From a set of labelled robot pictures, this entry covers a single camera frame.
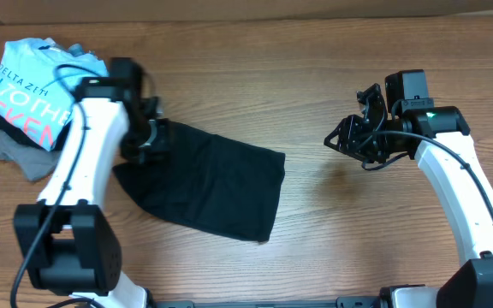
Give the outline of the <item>black t-shirt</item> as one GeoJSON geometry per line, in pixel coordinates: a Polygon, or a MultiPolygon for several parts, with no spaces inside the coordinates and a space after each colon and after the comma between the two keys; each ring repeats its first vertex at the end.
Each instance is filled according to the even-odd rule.
{"type": "Polygon", "coordinates": [[[113,168],[125,193],[165,221],[236,240],[266,242],[276,220],[285,154],[169,123],[169,152],[113,168]]]}

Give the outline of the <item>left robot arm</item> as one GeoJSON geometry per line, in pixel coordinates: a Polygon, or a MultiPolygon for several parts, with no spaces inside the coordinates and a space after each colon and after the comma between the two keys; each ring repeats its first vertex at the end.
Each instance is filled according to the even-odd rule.
{"type": "Polygon", "coordinates": [[[33,204],[17,206],[13,225],[23,261],[10,290],[16,307],[27,275],[37,289],[64,300],[60,306],[153,307],[151,292],[122,271],[122,248],[103,214],[116,153],[128,162],[154,163],[169,153],[169,122],[156,95],[142,95],[144,69],[114,57],[110,72],[89,71],[75,88],[62,155],[33,204]]]}

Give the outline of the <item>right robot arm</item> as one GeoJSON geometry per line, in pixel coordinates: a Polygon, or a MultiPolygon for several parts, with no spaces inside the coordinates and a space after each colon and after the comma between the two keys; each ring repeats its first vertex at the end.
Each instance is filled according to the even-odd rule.
{"type": "Polygon", "coordinates": [[[425,71],[402,70],[357,92],[360,113],[342,119],[324,144],[377,171],[409,157],[425,174],[452,229],[459,269],[441,287],[383,287],[339,307],[493,307],[493,188],[471,129],[454,106],[437,107],[425,71]]]}

